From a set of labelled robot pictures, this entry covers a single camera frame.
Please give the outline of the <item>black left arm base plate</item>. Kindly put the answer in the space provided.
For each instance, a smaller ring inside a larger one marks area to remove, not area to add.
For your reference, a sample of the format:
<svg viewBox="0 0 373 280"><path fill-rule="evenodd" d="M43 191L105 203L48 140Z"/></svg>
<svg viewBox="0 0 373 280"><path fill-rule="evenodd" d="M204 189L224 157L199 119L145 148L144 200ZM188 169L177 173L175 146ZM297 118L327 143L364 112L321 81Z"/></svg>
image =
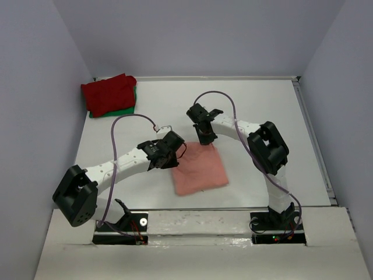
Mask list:
<svg viewBox="0 0 373 280"><path fill-rule="evenodd" d="M95 226L92 242L96 245L145 246L148 244L147 212L132 212L116 224L104 222Z"/></svg>

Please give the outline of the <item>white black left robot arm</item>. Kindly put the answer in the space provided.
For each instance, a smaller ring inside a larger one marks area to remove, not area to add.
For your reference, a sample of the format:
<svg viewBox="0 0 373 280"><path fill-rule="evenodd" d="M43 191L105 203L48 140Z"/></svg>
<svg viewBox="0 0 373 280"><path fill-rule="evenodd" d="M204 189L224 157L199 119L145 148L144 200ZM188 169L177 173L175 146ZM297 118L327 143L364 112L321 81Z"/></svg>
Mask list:
<svg viewBox="0 0 373 280"><path fill-rule="evenodd" d="M153 169L177 167L177 151L184 145L184 139L171 130L162 139L140 143L112 161L85 169L76 164L66 171L52 200L72 227L104 220L123 230L131 212L118 199L112 203L114 184Z"/></svg>

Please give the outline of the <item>salmon pink t-shirt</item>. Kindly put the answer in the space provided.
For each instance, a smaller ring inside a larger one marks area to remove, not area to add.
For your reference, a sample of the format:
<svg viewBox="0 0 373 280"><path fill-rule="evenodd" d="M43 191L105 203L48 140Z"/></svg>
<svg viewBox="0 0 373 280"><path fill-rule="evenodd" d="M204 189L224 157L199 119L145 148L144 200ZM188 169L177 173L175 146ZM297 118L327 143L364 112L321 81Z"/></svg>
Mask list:
<svg viewBox="0 0 373 280"><path fill-rule="evenodd" d="M188 142L177 151L178 166L171 169L175 193L179 196L224 187L229 183L218 149Z"/></svg>

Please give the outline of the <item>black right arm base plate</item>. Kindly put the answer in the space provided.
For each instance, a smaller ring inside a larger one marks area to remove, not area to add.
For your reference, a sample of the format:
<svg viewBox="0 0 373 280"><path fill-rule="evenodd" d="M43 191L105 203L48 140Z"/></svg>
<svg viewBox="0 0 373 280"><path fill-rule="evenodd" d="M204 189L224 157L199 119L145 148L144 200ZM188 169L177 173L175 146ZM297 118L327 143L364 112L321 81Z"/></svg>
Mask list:
<svg viewBox="0 0 373 280"><path fill-rule="evenodd" d="M304 227L301 224L295 229L298 222L299 212L295 211L289 222L276 226L266 218L268 212L250 213L249 228L252 232L251 242L254 245L260 244L304 244L306 237Z"/></svg>

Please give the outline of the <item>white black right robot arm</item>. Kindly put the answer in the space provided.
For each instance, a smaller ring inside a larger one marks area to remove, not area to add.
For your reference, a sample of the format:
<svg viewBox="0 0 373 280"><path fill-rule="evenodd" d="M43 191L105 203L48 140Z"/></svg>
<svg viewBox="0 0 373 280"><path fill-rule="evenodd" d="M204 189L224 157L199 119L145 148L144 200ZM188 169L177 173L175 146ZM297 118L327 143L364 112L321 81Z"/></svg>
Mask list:
<svg viewBox="0 0 373 280"><path fill-rule="evenodd" d="M263 218L255 219L254 224L261 226L262 231L295 231L299 223L294 222L294 204L298 201L290 194L286 179L289 148L274 123L240 121L235 114L230 117L219 109L207 111L199 103L193 104L186 114L193 122L200 144L211 144L219 135L238 140L263 174L268 191L268 211Z"/></svg>

